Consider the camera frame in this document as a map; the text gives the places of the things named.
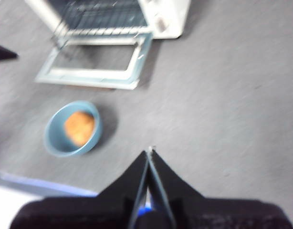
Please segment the oven door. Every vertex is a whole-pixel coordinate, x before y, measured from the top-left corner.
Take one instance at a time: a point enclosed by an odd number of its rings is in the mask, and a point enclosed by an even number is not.
[[[133,90],[151,42],[151,33],[123,38],[72,38],[62,49],[54,47],[36,81]]]

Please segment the wire rack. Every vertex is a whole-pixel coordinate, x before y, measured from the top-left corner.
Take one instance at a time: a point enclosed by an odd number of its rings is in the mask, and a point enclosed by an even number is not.
[[[61,16],[55,37],[131,34],[147,23],[137,0],[49,0]]]

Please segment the toaster oven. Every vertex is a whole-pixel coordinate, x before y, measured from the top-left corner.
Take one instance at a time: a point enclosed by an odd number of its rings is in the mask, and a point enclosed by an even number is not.
[[[26,2],[55,42],[37,82],[120,89],[136,88],[152,39],[183,33],[190,5],[190,0]]]

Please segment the bread roll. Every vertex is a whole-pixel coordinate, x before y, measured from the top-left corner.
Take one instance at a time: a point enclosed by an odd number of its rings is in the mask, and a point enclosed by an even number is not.
[[[66,136],[76,146],[83,146],[90,139],[94,130],[94,118],[84,112],[74,112],[64,123]]]

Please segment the food in bowl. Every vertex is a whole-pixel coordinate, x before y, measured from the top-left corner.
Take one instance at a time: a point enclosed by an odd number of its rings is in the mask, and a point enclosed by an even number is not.
[[[74,112],[64,123],[66,136],[79,147],[84,146],[94,131],[95,119],[85,112]]]

